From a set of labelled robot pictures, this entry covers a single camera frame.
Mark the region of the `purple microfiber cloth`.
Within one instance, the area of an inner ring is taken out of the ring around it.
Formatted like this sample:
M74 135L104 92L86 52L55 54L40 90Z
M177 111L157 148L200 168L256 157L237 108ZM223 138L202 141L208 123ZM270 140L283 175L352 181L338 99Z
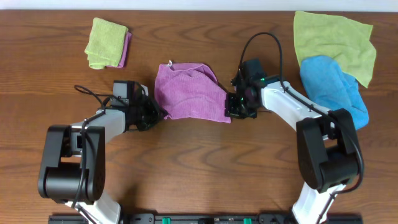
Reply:
M224 115L227 92L211 68L203 63L160 64L155 78L155 100L170 119L206 119L230 123Z

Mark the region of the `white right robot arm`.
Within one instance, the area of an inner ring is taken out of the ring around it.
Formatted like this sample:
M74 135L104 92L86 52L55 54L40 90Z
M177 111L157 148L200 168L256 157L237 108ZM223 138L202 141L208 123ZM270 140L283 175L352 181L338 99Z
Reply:
M304 185L288 215L271 215L269 223L362 223L359 215L327 213L346 186L361 180L364 162L352 117L345 109L330 110L295 91L277 76L255 75L231 80L225 115L256 118L263 107L280 116L297 135L298 166Z

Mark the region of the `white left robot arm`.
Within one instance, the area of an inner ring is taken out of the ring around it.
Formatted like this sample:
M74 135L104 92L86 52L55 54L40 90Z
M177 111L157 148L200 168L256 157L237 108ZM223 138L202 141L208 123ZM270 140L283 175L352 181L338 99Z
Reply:
M79 123L47 130L39 170L41 197L64 204L77 215L52 215L49 223L134 223L132 215L105 191L105 146L128 131L147 131L167 115L147 87L116 80L111 94L97 94L82 85L76 91L93 96L99 108Z

